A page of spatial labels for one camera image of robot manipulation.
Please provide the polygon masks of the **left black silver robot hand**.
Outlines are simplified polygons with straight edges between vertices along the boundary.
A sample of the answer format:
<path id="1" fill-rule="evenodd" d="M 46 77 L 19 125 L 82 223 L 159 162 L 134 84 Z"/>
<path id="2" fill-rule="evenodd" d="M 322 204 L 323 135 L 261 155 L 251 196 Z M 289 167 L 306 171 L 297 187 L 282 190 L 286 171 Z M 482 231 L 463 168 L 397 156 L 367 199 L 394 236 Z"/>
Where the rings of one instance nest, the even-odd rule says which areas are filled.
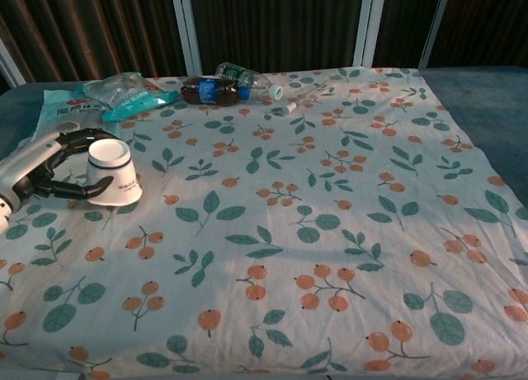
<path id="1" fill-rule="evenodd" d="M 54 179 L 54 169 L 68 157 L 87 152 L 90 146 L 115 135 L 103 129 L 80 129 L 71 133 L 53 132 L 38 138 L 19 152 L 1 161 L 1 206 L 13 213 L 32 195 L 62 199 L 92 199 L 113 181 L 105 176 L 92 185 L 80 186 Z"/>

